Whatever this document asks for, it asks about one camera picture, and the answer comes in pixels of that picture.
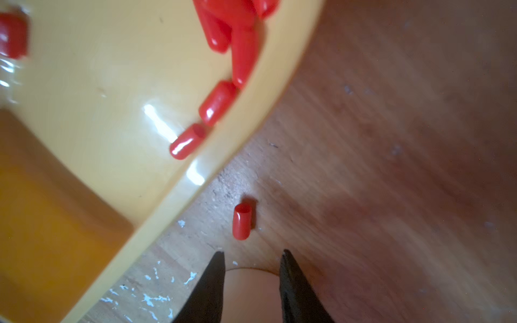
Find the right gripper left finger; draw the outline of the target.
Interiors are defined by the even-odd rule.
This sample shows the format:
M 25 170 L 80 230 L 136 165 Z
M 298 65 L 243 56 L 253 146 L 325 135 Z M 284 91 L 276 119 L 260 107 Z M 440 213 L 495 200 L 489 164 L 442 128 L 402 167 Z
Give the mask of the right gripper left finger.
M 223 252 L 218 251 L 211 258 L 187 302 L 172 322 L 220 323 L 225 275 L 225 256 Z

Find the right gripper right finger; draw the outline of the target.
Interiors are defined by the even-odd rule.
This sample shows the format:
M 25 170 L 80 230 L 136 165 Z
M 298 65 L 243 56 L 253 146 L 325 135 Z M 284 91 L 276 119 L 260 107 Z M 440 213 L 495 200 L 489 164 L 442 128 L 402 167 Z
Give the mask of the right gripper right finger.
M 335 322 L 287 249 L 280 262 L 280 297 L 283 322 Z

